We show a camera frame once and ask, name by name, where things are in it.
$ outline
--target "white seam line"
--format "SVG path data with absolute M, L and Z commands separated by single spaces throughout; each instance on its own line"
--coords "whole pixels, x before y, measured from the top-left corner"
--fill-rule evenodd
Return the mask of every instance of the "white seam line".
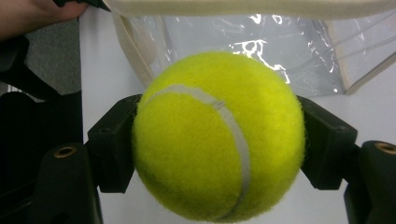
M 224 219 L 232 215 L 238 206 L 244 201 L 249 188 L 250 183 L 250 156 L 248 150 L 248 143 L 245 139 L 245 136 L 242 133 L 241 128 L 233 117 L 233 113 L 227 108 L 225 102 L 217 99 L 216 97 L 202 91 L 199 88 L 186 87 L 184 85 L 171 85 L 167 88 L 157 91 L 152 96 L 148 98 L 146 103 L 153 100 L 157 96 L 166 94 L 166 93 L 179 93 L 179 94 L 188 94 L 194 99 L 200 101 L 203 104 L 212 105 L 215 110 L 218 111 L 219 115 L 223 119 L 224 123 L 227 124 L 229 130 L 233 135 L 233 140 L 235 141 L 236 149 L 238 150 L 241 169 L 242 169 L 242 188 L 239 193 L 239 197 L 235 202 L 235 205 L 230 209 L 230 211 L 219 217 L 218 220 Z

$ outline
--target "tennis ball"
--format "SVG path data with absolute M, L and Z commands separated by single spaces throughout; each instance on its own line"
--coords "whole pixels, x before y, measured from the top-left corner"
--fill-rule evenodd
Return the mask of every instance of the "tennis ball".
M 304 157 L 290 87 L 244 55 L 207 52 L 175 63 L 144 93 L 133 125 L 136 170 L 165 207 L 236 222 L 271 209 Z

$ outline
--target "plastic sheet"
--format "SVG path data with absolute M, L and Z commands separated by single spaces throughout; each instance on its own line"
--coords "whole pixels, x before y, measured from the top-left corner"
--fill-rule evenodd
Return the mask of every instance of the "plastic sheet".
M 391 65 L 396 11 L 321 21 L 280 15 L 128 18 L 149 72 L 189 55 L 226 50 L 255 58 L 304 97 L 351 93 Z

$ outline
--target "yellow tennis ball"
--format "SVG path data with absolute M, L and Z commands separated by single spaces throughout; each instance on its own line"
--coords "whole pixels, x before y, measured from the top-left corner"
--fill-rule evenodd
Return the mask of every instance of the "yellow tennis ball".
M 148 87 L 133 145 L 140 178 L 165 207 L 188 219 L 241 221 L 290 188 L 304 157 L 303 113 L 263 64 L 201 53 Z

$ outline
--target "gray surface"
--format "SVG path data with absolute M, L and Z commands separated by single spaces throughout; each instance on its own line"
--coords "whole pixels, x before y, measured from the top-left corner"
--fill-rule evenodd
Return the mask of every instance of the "gray surface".
M 26 35 L 27 66 L 60 94 L 81 90 L 78 21 L 51 25 Z M 0 94 L 7 85 L 0 83 Z

